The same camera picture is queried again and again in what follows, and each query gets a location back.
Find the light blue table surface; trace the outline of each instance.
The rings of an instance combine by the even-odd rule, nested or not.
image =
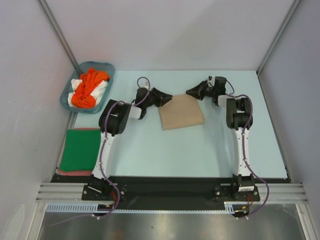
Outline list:
[[[116,71],[109,99],[131,103],[137,79],[149,78],[151,87],[172,94],[184,94],[208,76],[226,77],[235,94],[247,94],[253,102],[253,126],[249,134],[251,167],[263,178],[287,178],[267,106],[254,71],[212,70],[128,70]],[[211,98],[198,101],[203,125],[162,130],[158,108],[147,109],[142,120],[129,119],[112,158],[111,174],[151,177],[231,177],[234,169],[234,142],[226,125],[226,110]],[[75,128],[98,127],[97,114],[79,113]]]

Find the green cloth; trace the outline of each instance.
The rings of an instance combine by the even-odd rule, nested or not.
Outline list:
[[[100,148],[100,129],[69,129],[59,170],[92,171]]]

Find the wire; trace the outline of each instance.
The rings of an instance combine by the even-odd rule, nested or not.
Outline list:
[[[140,79],[145,79],[145,80],[147,80],[147,82],[148,82],[148,91],[146,92],[146,95],[144,96],[144,98],[143,98],[140,102],[135,103],[135,104],[133,105],[133,106],[135,106],[135,107],[137,107],[138,105],[140,105],[141,103],[143,103],[144,100],[146,100],[146,98],[148,97],[148,95],[149,95],[149,93],[150,93],[150,90],[151,90],[150,81],[149,81],[149,79],[146,78],[145,76],[139,77],[138,80],[136,81],[136,84],[138,85],[138,87],[141,88],[141,86],[139,85],[139,80],[140,80]]]
[[[252,204],[254,204],[254,200],[253,200],[253,198],[251,197],[250,194],[248,194],[248,195],[246,196],[246,198],[248,199],[248,206],[249,206],[249,207],[250,207]]]
[[[228,84],[231,86],[233,92],[235,92],[235,89],[234,89],[234,87],[232,86],[232,84],[231,84],[228,80],[227,80],[227,82],[228,82]],[[249,97],[248,95],[246,95],[246,94],[240,94],[240,95],[238,95],[238,96],[234,96],[234,95],[232,95],[232,94],[230,93],[230,94],[228,94],[227,96],[229,96],[229,97],[231,97],[231,98],[235,98],[235,99],[240,98],[240,97],[245,97],[245,98],[247,98],[247,99],[249,100],[249,103],[250,103],[249,119],[248,119],[248,121],[245,123],[245,125],[244,125],[244,127],[243,127],[243,129],[242,129],[242,132],[241,132],[241,135],[242,135],[242,154],[243,154],[243,161],[244,161],[246,167],[248,168],[248,170],[252,173],[252,175],[253,175],[256,179],[258,179],[258,180],[260,180],[262,183],[264,183],[264,184],[265,184],[265,187],[266,187],[266,196],[265,196],[265,199],[264,199],[263,203],[262,203],[255,211],[249,213],[249,214],[247,215],[247,217],[249,217],[249,216],[257,213],[258,211],[260,211],[261,208],[263,208],[263,207],[266,205],[266,203],[267,203],[267,201],[268,201],[268,198],[269,198],[269,195],[270,195],[270,188],[269,188],[268,183],[267,183],[263,178],[259,177],[259,176],[251,169],[250,165],[249,165],[248,162],[247,162],[247,155],[246,155],[246,148],[245,148],[245,140],[246,140],[246,129],[247,129],[248,125],[250,124],[250,122],[251,122],[251,120],[252,120],[252,117],[253,117],[253,111],[254,111],[254,109],[253,109],[252,101],[251,101],[250,97]]]
[[[234,89],[234,86],[232,86],[232,84],[226,79],[226,82],[230,85],[230,87],[232,88],[232,93],[229,93],[228,95],[233,95],[235,94],[235,89]],[[211,87],[214,88],[214,86],[212,85],[211,82],[208,81],[208,85],[210,85]]]
[[[146,79],[146,80],[147,80],[147,82],[148,82],[148,91],[147,91],[146,95],[144,96],[144,98],[143,98],[140,102],[138,102],[138,103],[136,103],[136,104],[133,105],[134,107],[137,107],[137,106],[140,105],[144,100],[146,100],[146,98],[148,97],[148,95],[149,95],[149,93],[150,93],[150,89],[151,89],[151,87],[150,87],[150,86],[151,86],[151,85],[150,85],[150,81],[149,81],[149,79],[146,78],[145,76],[139,77],[138,80],[136,81],[136,83],[137,83],[137,85],[138,85],[139,88],[140,88],[140,86],[139,86],[139,80],[140,80],[140,79]],[[113,109],[116,107],[116,105],[118,105],[118,104],[125,104],[125,102],[124,102],[124,101],[121,101],[121,100],[115,102],[115,103],[110,107],[108,113],[107,113],[106,116],[105,116],[105,120],[104,120],[104,132],[105,132],[104,135],[105,135],[105,139],[104,139],[104,141],[103,141],[103,143],[102,143],[101,150],[100,150],[100,155],[99,155],[99,166],[100,166],[101,174],[102,174],[103,178],[104,178],[111,186],[114,187],[114,189],[115,189],[115,191],[116,191],[116,194],[117,194],[117,197],[116,197],[116,202],[115,202],[114,205],[113,205],[113,208],[112,208],[108,213],[106,213],[105,215],[103,215],[103,216],[98,216],[98,217],[96,218],[97,220],[99,220],[99,219],[104,219],[104,218],[106,218],[108,215],[110,215],[110,214],[118,207],[118,204],[119,204],[119,201],[120,201],[120,191],[119,191],[118,187],[117,187],[112,181],[110,181],[110,180],[107,178],[107,176],[105,175],[105,173],[104,173],[104,171],[103,171],[103,169],[102,169],[102,156],[103,156],[103,151],[104,151],[104,149],[105,149],[105,145],[106,145],[107,139],[108,139],[107,123],[108,123],[108,119],[109,119],[109,116],[110,116],[112,110],[113,110]],[[63,223],[66,223],[66,222],[68,222],[68,221],[71,221],[71,220],[74,220],[74,219],[77,219],[77,218],[82,218],[82,217],[94,217],[94,215],[93,215],[93,214],[88,214],[88,213],[87,213],[87,214],[81,214],[81,215],[73,216],[73,217],[70,217],[70,218],[68,218],[68,219],[65,219],[65,220],[62,220],[62,221],[53,223],[53,224],[49,224],[48,226],[49,226],[49,227],[57,226],[57,225],[59,225],[59,224],[63,224]]]
[[[232,88],[232,93],[229,93],[230,95],[235,94],[235,89],[234,86],[232,86],[232,84],[226,79],[226,82],[230,85],[230,87]]]

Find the blue basket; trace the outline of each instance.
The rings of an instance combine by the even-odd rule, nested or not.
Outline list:
[[[104,94],[101,98],[101,101],[98,105],[92,108],[79,108],[79,107],[72,107],[68,104],[68,95],[69,93],[73,92],[72,86],[71,86],[71,80],[72,79],[79,79],[80,74],[86,74],[88,72],[89,68],[94,68],[95,70],[99,71],[105,71],[109,74],[110,80],[108,81],[108,85],[105,88]],[[115,75],[116,69],[114,66],[112,66],[109,63],[106,62],[95,62],[95,61],[86,61],[84,63],[81,63],[74,71],[72,76],[70,77],[67,85],[65,86],[61,96],[60,96],[60,103],[61,105],[69,109],[72,112],[77,113],[84,113],[84,114],[96,114],[98,113],[104,106],[104,103],[107,99],[107,96],[109,94],[109,91],[111,89],[112,83],[114,82],[114,75]]]

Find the tan fabric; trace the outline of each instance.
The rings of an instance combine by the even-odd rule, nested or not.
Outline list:
[[[204,124],[205,117],[198,100],[187,94],[173,96],[159,107],[163,130],[179,129]]]

